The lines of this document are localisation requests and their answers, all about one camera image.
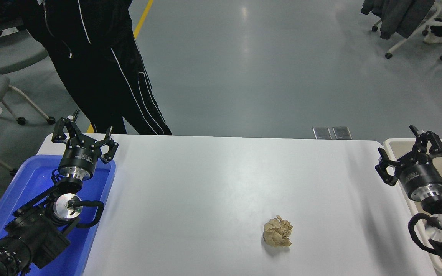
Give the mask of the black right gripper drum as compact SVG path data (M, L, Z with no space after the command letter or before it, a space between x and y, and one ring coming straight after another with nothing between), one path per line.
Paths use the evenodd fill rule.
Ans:
M442 195L442 176L432 163L405 168L400 173L399 180L408 197Z

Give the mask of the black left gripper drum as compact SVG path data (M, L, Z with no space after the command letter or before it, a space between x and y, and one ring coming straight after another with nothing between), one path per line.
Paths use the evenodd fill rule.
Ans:
M86 175L93 175L101 155L100 149L89 149L75 143L67 143L58 171L64 175L72 168L79 168L85 171Z

